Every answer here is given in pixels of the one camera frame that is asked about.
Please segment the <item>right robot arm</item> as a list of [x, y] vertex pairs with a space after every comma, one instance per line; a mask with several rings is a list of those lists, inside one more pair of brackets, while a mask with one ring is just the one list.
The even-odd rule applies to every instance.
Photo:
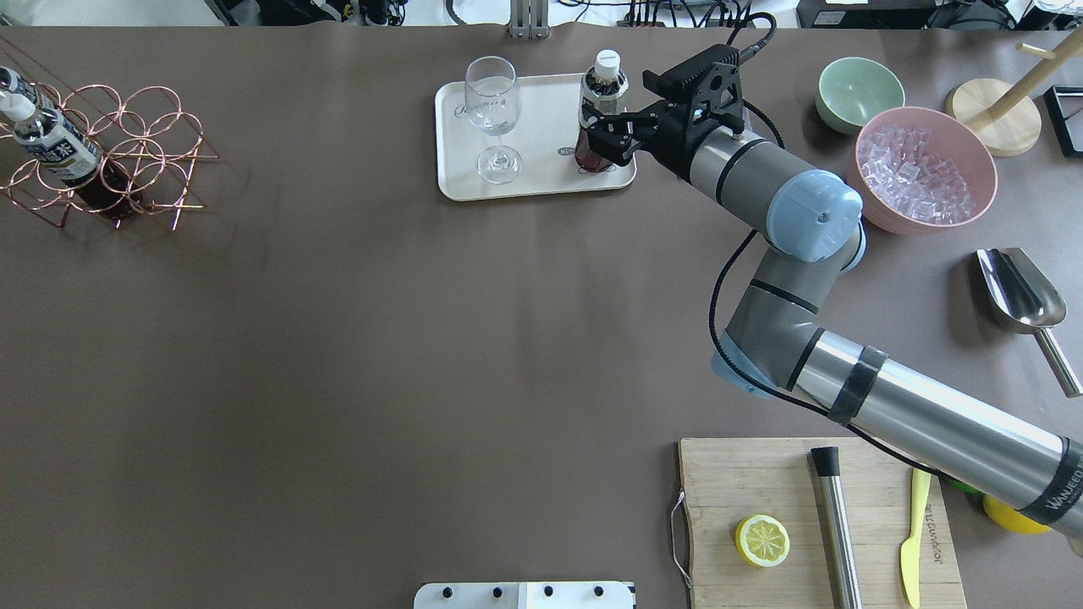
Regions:
[[766, 250], [727, 322], [709, 313], [716, 357], [736, 386], [841, 425], [906, 465], [999, 498], [1080, 552], [1080, 441], [1045, 431], [846, 337], [844, 313], [871, 319], [844, 274], [869, 239], [863, 200], [834, 171], [755, 134], [739, 69], [747, 52], [714, 46], [661, 74], [637, 112], [580, 108], [591, 150], [615, 165], [643, 151], [761, 236]]

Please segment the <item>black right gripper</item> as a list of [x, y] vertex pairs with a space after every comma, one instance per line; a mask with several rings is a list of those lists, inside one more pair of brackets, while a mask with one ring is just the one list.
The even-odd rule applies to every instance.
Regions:
[[742, 62], [736, 47], [712, 46], [665, 73], [645, 70], [643, 86], [662, 100], [637, 112], [606, 114], [584, 101], [579, 124], [589, 150], [623, 167], [645, 147], [655, 161], [688, 180], [694, 154], [712, 131], [725, 127], [732, 137], [745, 131]]

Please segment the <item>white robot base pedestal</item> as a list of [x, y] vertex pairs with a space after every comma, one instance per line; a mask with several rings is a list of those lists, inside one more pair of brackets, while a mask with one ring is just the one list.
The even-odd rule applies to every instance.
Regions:
[[423, 584], [414, 608], [637, 608], [632, 582], [576, 581], [455, 582]]

